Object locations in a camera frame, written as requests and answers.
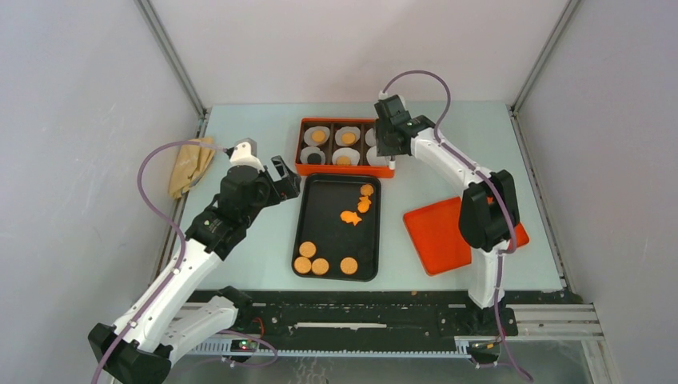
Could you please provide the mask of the black sandwich cookie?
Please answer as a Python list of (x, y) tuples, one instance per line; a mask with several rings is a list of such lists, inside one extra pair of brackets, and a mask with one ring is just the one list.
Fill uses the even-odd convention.
[(307, 156), (307, 163), (310, 165), (323, 165), (325, 163), (325, 157), (323, 153), (314, 152)]

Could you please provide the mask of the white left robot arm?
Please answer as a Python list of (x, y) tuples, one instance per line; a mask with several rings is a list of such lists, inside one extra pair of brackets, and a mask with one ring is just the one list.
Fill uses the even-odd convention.
[(213, 334), (251, 327), (251, 301), (232, 286), (192, 314), (176, 316), (200, 282), (245, 239), (263, 209), (300, 194), (301, 177), (281, 157), (272, 162), (277, 181), (255, 157), (232, 161), (210, 204), (180, 232), (172, 263), (113, 325), (93, 327), (88, 335), (98, 361), (93, 382), (106, 372), (121, 383), (162, 383), (181, 358)]

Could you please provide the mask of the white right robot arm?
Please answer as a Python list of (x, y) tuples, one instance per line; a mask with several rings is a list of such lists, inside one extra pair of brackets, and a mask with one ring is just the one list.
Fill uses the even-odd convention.
[(465, 312), (474, 334), (486, 334), (497, 324), (495, 306), (503, 296), (503, 257), (517, 248), (520, 222), (516, 186), (507, 170), (480, 166), (451, 144), (424, 115), (413, 117), (404, 99), (380, 92), (377, 113), (377, 153), (394, 158), (408, 155), (432, 167), (461, 195), (458, 228), (472, 248), (475, 279), (468, 294), (475, 306)]

